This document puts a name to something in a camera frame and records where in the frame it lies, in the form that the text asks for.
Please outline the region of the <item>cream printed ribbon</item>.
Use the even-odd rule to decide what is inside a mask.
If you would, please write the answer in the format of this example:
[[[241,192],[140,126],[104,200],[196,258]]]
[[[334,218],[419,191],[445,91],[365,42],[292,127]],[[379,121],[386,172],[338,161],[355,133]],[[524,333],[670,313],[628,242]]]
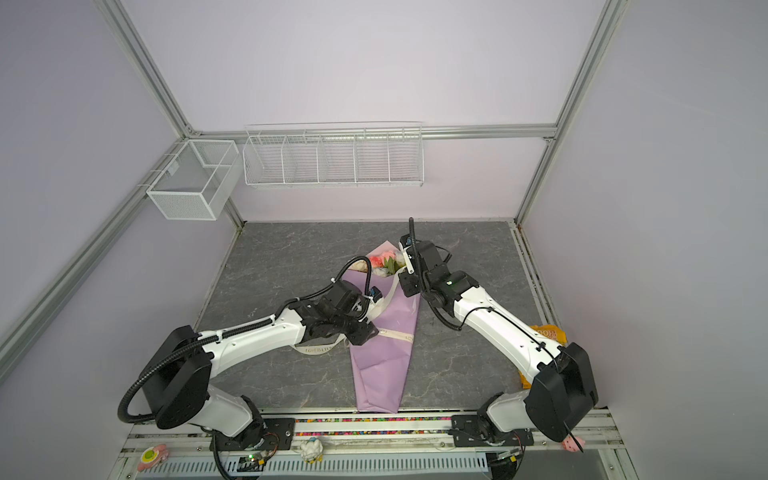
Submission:
[[[333,279],[330,284],[323,287],[321,290],[309,294],[305,297],[296,299],[296,301],[290,303],[288,307],[290,308],[291,306],[294,306],[301,301],[320,299],[330,290],[331,286],[336,281],[336,279]],[[386,288],[385,290],[381,290],[373,284],[364,285],[362,288],[359,288],[364,292],[366,296],[372,294],[373,287],[377,287],[382,293],[382,298],[380,300],[372,300],[367,307],[368,319],[372,321],[380,331],[376,337],[390,338],[411,343],[414,340],[414,336],[412,334],[394,330],[392,328],[387,328],[382,325],[381,317],[386,313],[392,313],[394,311],[395,299],[400,288],[398,276],[394,275],[390,277],[390,279],[384,282],[384,286]],[[300,341],[298,344],[293,346],[293,349],[305,355],[321,355],[323,353],[329,352],[336,345],[342,342],[351,344],[344,335],[336,335],[330,339],[313,340],[306,343],[301,343]]]

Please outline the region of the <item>pink purple wrapping paper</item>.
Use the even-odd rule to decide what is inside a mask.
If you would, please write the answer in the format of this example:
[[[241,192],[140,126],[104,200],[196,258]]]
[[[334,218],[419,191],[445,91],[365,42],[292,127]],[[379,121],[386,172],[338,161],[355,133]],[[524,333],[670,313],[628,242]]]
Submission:
[[[386,264],[385,268],[373,268],[371,284],[385,290],[384,282],[405,267],[402,253],[397,246],[386,241],[368,254],[381,255],[387,250],[397,252],[397,261]],[[406,297],[400,286],[394,304],[394,311],[381,317],[387,328],[412,334],[415,339],[416,323],[420,307],[418,296]],[[412,356],[414,340],[405,341],[376,337],[361,346],[350,347],[356,406],[361,412],[398,412],[403,397],[406,377]]]

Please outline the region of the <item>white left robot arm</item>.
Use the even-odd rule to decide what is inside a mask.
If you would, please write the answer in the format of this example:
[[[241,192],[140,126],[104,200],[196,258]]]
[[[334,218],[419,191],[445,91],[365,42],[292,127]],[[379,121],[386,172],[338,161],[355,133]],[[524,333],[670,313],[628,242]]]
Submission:
[[[291,299],[270,316],[223,330],[179,327],[128,387],[117,417],[162,430],[193,425],[212,433],[212,447],[223,450],[256,448],[267,434],[258,407],[212,379],[256,356],[312,340],[335,337],[360,346],[378,334],[373,321],[385,307],[379,294],[325,293]]]

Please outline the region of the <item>cream fake rose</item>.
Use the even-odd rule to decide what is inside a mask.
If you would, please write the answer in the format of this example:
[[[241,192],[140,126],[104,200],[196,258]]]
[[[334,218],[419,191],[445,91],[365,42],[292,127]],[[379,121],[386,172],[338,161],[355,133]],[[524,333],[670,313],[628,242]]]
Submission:
[[[357,272],[367,273],[369,271],[368,263],[365,260],[358,260],[354,262],[350,267],[350,270]]]

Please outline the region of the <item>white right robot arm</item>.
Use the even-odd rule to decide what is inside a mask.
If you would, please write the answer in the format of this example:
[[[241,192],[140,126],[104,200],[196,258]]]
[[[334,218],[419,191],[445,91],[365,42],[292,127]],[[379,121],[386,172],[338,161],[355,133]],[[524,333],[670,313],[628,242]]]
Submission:
[[[530,428],[555,442],[572,437],[599,399],[589,355],[581,346],[562,345],[537,332],[461,271],[430,284],[404,268],[398,279],[406,296],[419,295],[437,312],[449,313],[450,326],[479,333],[530,384],[527,390],[486,401],[477,411],[475,438],[498,444],[513,431]]]

